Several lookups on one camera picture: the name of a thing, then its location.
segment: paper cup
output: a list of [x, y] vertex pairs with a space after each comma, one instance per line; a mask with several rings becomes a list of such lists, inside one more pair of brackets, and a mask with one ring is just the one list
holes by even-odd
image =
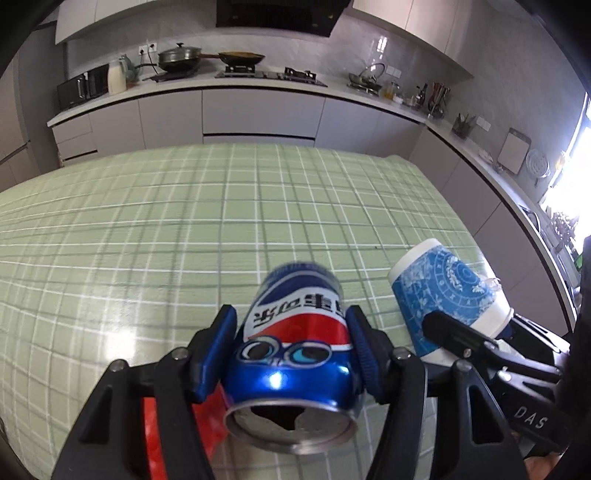
[[490, 288], [434, 238], [406, 253], [390, 270], [388, 280], [415, 351], [427, 362], [449, 366], [457, 359], [424, 337], [427, 313], [441, 310], [493, 339], [513, 316], [502, 290]]

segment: blue pepsi can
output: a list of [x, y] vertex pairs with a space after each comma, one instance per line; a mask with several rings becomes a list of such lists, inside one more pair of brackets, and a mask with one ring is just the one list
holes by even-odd
[[226, 427], [256, 447], [305, 455], [350, 439], [363, 385], [336, 277], [311, 262], [269, 273], [222, 385]]

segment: white cutting board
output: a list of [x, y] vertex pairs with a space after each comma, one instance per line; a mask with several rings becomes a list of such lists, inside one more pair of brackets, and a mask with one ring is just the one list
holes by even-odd
[[499, 163], [517, 175], [530, 149], [530, 145], [531, 140], [529, 138], [511, 128], [499, 155]]

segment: black range hood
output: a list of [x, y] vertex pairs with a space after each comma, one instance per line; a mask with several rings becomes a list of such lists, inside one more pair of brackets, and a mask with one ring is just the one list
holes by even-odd
[[217, 27], [280, 28], [330, 37], [350, 0], [217, 0]]

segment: table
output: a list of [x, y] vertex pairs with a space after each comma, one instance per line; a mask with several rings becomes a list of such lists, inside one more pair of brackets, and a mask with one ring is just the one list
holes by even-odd
[[[265, 274], [315, 260], [346, 301], [410, 346], [388, 270], [437, 238], [487, 263], [440, 193], [400, 157], [280, 145], [194, 145], [62, 168], [0, 194], [0, 416], [23, 464], [53, 465], [108, 363], [160, 359], [222, 303], [243, 316]], [[429, 402], [418, 478], [435, 432]], [[276, 455], [227, 440], [223, 479], [361, 479], [386, 409], [370, 399], [353, 440], [327, 455]]]

